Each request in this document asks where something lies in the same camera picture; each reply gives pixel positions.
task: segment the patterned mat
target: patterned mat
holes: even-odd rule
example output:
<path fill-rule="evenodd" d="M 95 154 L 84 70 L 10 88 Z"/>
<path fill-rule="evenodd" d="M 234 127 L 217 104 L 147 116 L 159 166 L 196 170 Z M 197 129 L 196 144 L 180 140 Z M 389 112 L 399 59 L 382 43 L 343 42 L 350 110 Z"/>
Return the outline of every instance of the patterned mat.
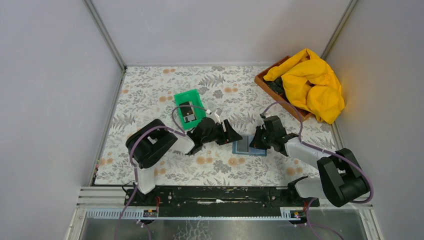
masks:
<path fill-rule="evenodd" d="M 223 110 L 240 134 L 254 134 L 263 124 L 259 116 L 274 100 L 254 83 L 260 66 L 129 67 L 118 99 L 105 147 L 98 163 L 96 185 L 121 185 L 134 180 L 125 142 L 153 119 L 177 129 L 171 119 L 174 95 L 197 89 L 205 108 Z M 288 133 L 299 131 L 299 122 L 280 105 L 267 113 L 278 115 Z M 310 117 L 304 123 L 303 139 L 335 149 L 331 127 Z M 274 150 L 268 156 L 237 155 L 233 145 L 205 144 L 193 156 L 169 151 L 154 166 L 157 185 L 286 186 L 303 175 L 318 176 L 318 170 Z"/>

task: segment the yellow cloth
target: yellow cloth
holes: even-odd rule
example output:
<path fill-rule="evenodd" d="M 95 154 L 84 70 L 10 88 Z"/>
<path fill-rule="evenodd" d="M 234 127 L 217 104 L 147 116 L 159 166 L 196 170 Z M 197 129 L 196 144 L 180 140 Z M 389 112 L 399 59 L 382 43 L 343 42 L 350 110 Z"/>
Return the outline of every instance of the yellow cloth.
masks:
<path fill-rule="evenodd" d="M 280 76 L 290 103 L 315 114 L 319 122 L 332 124 L 345 108 L 342 86 L 334 71 L 308 48 L 271 68 L 263 79 L 274 81 Z"/>

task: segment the metal frame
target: metal frame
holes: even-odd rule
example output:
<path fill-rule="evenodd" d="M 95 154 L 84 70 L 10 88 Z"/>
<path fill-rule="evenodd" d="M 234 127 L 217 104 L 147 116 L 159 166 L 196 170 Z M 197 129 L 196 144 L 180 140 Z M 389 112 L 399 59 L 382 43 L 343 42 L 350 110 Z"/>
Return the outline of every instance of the metal frame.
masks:
<path fill-rule="evenodd" d="M 68 233 L 64 240 L 78 240 L 84 229 L 84 222 L 86 219 L 87 211 L 92 209 L 103 209 L 116 211 L 121 210 L 124 207 L 125 192 L 121 187 L 116 186 L 98 186 L 98 187 L 82 187 L 77 200 L 77 206 L 75 208 L 74 217 L 72 218 L 71 224 L 68 229 Z M 364 200 L 366 196 L 358 198 L 358 200 Z M 327 199 L 320 199 L 320 206 L 313 207 L 314 210 L 358 210 L 361 217 L 365 233 L 370 240 L 383 240 L 380 227 L 377 223 L 374 208 L 371 204 L 354 204 L 349 203 L 342 207 L 333 206 Z M 151 209 L 155 206 L 129 206 L 127 209 L 141 210 Z M 302 207 L 281 207 L 281 212 L 290 210 L 302 210 Z M 248 220 L 248 218 L 190 218 L 190 220 Z"/>
<path fill-rule="evenodd" d="M 333 50 L 334 45 L 336 44 L 337 39 L 340 36 L 340 33 L 342 32 L 343 28 L 345 27 L 346 23 L 348 22 L 349 17 L 352 14 L 352 11 L 358 4 L 359 0 L 350 0 L 349 4 L 347 5 L 346 10 L 344 11 L 343 15 L 340 18 L 340 21 L 338 22 L 337 26 L 335 27 L 335 30 L 333 34 L 330 37 L 330 40 L 327 43 L 327 46 L 324 49 L 324 52 L 321 55 L 321 58 L 324 60 L 327 60 L 329 57 L 331 51 Z"/>
<path fill-rule="evenodd" d="M 182 64 L 129 64 L 127 67 L 269 67 L 270 63 L 182 63 Z"/>
<path fill-rule="evenodd" d="M 82 0 L 87 7 L 88 12 L 90 13 L 95 25 L 97 26 L 98 30 L 100 31 L 101 36 L 104 39 L 104 42 L 109 47 L 110 52 L 112 53 L 113 57 L 116 60 L 116 63 L 119 65 L 120 69 L 122 71 L 125 70 L 126 65 L 124 60 L 121 57 L 121 54 L 119 53 L 117 46 L 114 44 L 114 41 L 112 41 L 111 35 L 109 35 L 108 30 L 105 27 L 105 24 L 103 23 L 102 18 L 99 15 L 99 12 L 96 9 L 96 6 L 94 5 L 92 0 Z"/>
<path fill-rule="evenodd" d="M 94 177 L 94 174 L 95 174 L 95 171 L 96 171 L 97 161 L 102 156 L 103 149 L 105 148 L 106 138 L 108 137 L 109 129 L 111 128 L 112 119 L 114 117 L 116 106 L 118 104 L 118 98 L 119 98 L 119 95 L 120 95 L 120 92 L 121 92 L 121 89 L 122 89 L 122 84 L 124 83 L 125 75 L 126 75 L 126 71 L 123 70 L 122 73 L 121 73 L 121 77 L 120 77 L 119 83 L 117 85 L 117 88 L 115 90 L 115 94 L 113 96 L 112 104 L 111 104 L 110 109 L 109 109 L 107 122 L 106 122 L 106 125 L 104 126 L 103 135 L 101 136 L 100 145 L 98 147 L 98 150 L 97 150 L 97 153 L 96 153 L 96 156 L 95 156 L 95 160 L 94 160 L 94 165 L 91 169 L 90 175 L 88 176 L 88 185 L 89 186 L 91 186 L 93 184 L 93 177 Z"/>
<path fill-rule="evenodd" d="M 326 59 L 331 50 L 333 49 L 343 27 L 345 26 L 347 20 L 349 19 L 349 16 L 351 15 L 353 9 L 357 5 L 359 0 L 351 0 L 343 13 L 343 16 L 341 17 L 336 29 L 334 30 L 334 33 L 332 34 L 321 58 Z M 84 4 L 86 5 L 90 15 L 92 16 L 93 21 L 95 22 L 96 26 L 98 27 L 103 39 L 105 40 L 105 43 L 109 47 L 112 55 L 114 56 L 116 62 L 118 63 L 119 67 L 122 69 L 122 75 L 121 79 L 119 81 L 119 84 L 116 88 L 114 99 L 112 102 L 112 106 L 109 111 L 109 119 L 106 123 L 105 129 L 103 131 L 101 143 L 99 146 L 99 149 L 97 151 L 96 160 L 94 162 L 93 170 L 90 175 L 89 183 L 92 184 L 92 179 L 94 176 L 94 171 L 96 169 L 97 160 L 100 159 L 100 156 L 102 154 L 102 151 L 104 149 L 104 145 L 106 143 L 106 137 L 109 132 L 110 124 L 113 119 L 113 114 L 116 109 L 116 104 L 119 98 L 119 93 L 122 88 L 122 84 L 125 77 L 125 71 L 126 71 L 126 65 L 118 52 L 115 44 L 112 41 L 111 36 L 109 35 L 101 17 L 99 16 L 99 13 L 96 9 L 96 7 L 93 4 L 92 0 L 83 0 Z M 335 145 L 338 149 L 341 149 L 344 146 L 344 142 L 340 133 L 340 130 L 336 123 L 331 125 L 331 131 L 334 137 Z M 87 215 L 88 209 L 122 209 L 124 207 L 124 200 L 125 200 L 125 193 L 122 191 L 120 187 L 116 186 L 85 186 L 82 187 L 79 193 L 79 197 L 77 200 L 76 208 L 74 211 L 74 215 L 72 217 L 72 220 L 70 222 L 69 228 L 67 230 L 67 233 L 65 235 L 64 240 L 78 240 L 80 239 L 81 233 L 84 229 L 84 223 Z M 368 239 L 380 239 L 382 240 L 382 234 L 380 227 L 377 223 L 376 216 L 374 213 L 374 208 L 371 204 L 353 204 L 349 203 L 346 204 L 343 207 L 335 207 L 333 206 L 328 200 L 326 199 L 320 199 L 320 207 L 315 207 L 315 209 L 320 210 L 343 210 L 343 209 L 357 209 L 359 211 L 359 214 L 362 219 L 362 223 L 364 225 L 366 235 Z M 151 208 L 149 206 L 130 206 L 129 209 L 148 209 Z M 282 207 L 282 211 L 285 210 L 302 210 L 302 207 Z"/>

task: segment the purple cable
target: purple cable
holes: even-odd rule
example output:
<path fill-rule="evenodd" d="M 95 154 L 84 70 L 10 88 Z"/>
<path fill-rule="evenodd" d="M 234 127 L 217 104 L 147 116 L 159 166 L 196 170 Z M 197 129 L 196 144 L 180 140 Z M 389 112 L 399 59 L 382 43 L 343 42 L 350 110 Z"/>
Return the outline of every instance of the purple cable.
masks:
<path fill-rule="evenodd" d="M 312 199 L 310 200 L 310 202 L 307 204 L 307 208 L 306 208 L 306 222 L 307 222 L 307 225 L 309 226 L 310 230 L 313 232 L 313 234 L 315 234 L 315 236 L 316 236 L 319 240 L 323 240 L 323 239 L 322 239 L 322 238 L 318 235 L 318 233 L 316 233 L 316 232 L 315 232 L 315 230 L 314 230 L 314 228 L 313 228 L 313 227 L 318 227 L 318 228 L 322 228 L 322 229 L 330 230 L 331 232 L 333 232 L 333 233 L 337 234 L 337 236 L 339 236 L 341 240 L 345 240 L 345 239 L 343 238 L 343 236 L 342 236 L 339 232 L 337 232 L 336 230 L 332 229 L 331 227 L 328 227 L 328 226 L 325 226 L 325 225 L 321 225 L 321 224 L 311 223 L 311 221 L 309 220 L 309 209 L 310 209 L 310 207 L 311 207 L 312 203 L 313 203 L 316 199 L 317 199 L 316 197 L 312 198 Z"/>
<path fill-rule="evenodd" d="M 150 128 L 149 130 L 147 130 L 145 133 L 143 133 L 138 139 L 137 141 L 135 141 L 134 145 L 131 148 L 131 151 L 129 152 L 129 163 L 134 167 L 134 177 L 135 177 L 135 186 L 137 187 L 139 184 L 139 175 L 137 173 L 137 168 L 139 167 L 136 163 L 133 162 L 133 155 L 134 155 L 134 151 L 136 150 L 137 145 L 142 141 L 143 138 L 145 138 L 149 133 L 153 132 L 154 130 L 157 129 L 166 129 L 170 132 L 174 132 L 178 135 L 181 136 L 185 136 L 185 134 L 179 132 L 179 131 L 175 131 L 174 129 L 168 127 L 168 126 L 164 126 L 164 125 L 160 125 L 160 126 L 155 126 Z M 118 218 L 118 222 L 116 224 L 116 228 L 115 228 L 115 233 L 114 233 L 114 239 L 117 240 L 118 239 L 118 229 L 119 229 L 119 225 L 122 219 L 122 216 L 125 213 L 125 210 L 128 208 L 128 206 L 130 205 L 131 201 L 133 200 L 134 196 L 136 195 L 137 189 L 134 189 L 134 191 L 132 192 L 131 196 L 129 197 L 128 201 L 126 202 L 125 206 L 123 207 L 122 211 L 119 214 L 119 218 Z"/>
<path fill-rule="evenodd" d="M 141 222 L 141 226 L 146 227 L 147 233 L 148 233 L 148 239 L 151 240 L 152 239 L 152 231 L 150 231 L 149 226 L 147 226 L 147 224 L 145 224 L 144 222 Z"/>
<path fill-rule="evenodd" d="M 174 112 L 175 112 L 175 110 L 180 109 L 180 108 L 184 108 L 184 107 L 191 107 L 191 108 L 195 108 L 195 109 L 201 109 L 201 110 L 203 110 L 203 111 L 206 112 L 206 109 L 204 107 L 195 106 L 195 105 L 180 105 L 180 106 L 175 107 L 172 110 L 172 112 L 171 112 L 172 121 L 181 130 L 181 132 L 183 133 L 183 135 L 181 135 L 181 136 L 183 136 L 183 137 L 186 136 L 185 131 L 184 131 L 184 129 L 180 125 L 178 125 L 177 121 L 175 121 Z"/>

